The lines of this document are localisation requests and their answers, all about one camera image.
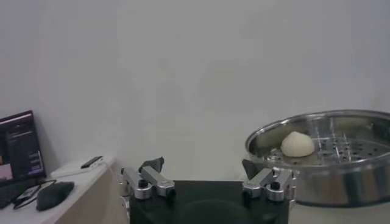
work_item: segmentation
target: steamer basket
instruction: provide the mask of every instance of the steamer basket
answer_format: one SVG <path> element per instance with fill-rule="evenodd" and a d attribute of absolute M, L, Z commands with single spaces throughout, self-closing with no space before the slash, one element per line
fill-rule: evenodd
<path fill-rule="evenodd" d="M 292 131 L 310 136 L 315 152 L 284 156 Z M 303 205 L 359 207 L 390 200 L 390 114 L 365 110 L 294 116 L 252 133 L 246 149 L 261 167 L 293 170 Z"/>

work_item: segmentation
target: phone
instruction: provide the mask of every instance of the phone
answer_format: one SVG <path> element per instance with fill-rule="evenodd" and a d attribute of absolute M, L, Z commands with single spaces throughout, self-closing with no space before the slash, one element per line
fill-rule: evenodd
<path fill-rule="evenodd" d="M 90 167 L 93 163 L 95 163 L 97 160 L 103 158 L 103 156 L 95 156 L 94 158 L 90 159 L 88 162 L 86 162 L 85 164 L 83 164 L 81 166 L 81 169 L 85 169 L 85 168 L 88 168 Z"/>
<path fill-rule="evenodd" d="M 19 195 L 19 197 L 13 201 L 13 204 L 20 205 L 24 201 L 30 199 L 35 193 L 39 191 L 40 188 L 40 185 L 28 188 L 26 191 L 23 192 L 23 194 Z"/>

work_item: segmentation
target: white bun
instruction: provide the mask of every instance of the white bun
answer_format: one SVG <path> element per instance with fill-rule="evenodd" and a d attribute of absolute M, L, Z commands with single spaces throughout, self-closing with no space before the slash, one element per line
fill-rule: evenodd
<path fill-rule="evenodd" d="M 303 157 L 314 152 L 314 143 L 309 136 L 294 131 L 283 140 L 281 149 L 286 156 Z"/>

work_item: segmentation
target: black mouse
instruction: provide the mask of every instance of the black mouse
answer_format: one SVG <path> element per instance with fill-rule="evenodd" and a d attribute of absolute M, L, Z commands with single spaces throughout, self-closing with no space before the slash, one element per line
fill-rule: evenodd
<path fill-rule="evenodd" d="M 37 210 L 44 211 L 59 205 L 74 188 L 74 182 L 60 182 L 42 189 L 37 196 Z"/>

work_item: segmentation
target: white wall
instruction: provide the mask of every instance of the white wall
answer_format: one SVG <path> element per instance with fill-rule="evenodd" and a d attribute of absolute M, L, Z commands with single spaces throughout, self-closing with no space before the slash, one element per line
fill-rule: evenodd
<path fill-rule="evenodd" d="M 49 170 L 112 152 L 236 179 L 262 125 L 390 111 L 388 24 L 387 0 L 5 0 L 0 116 L 37 113 Z"/>

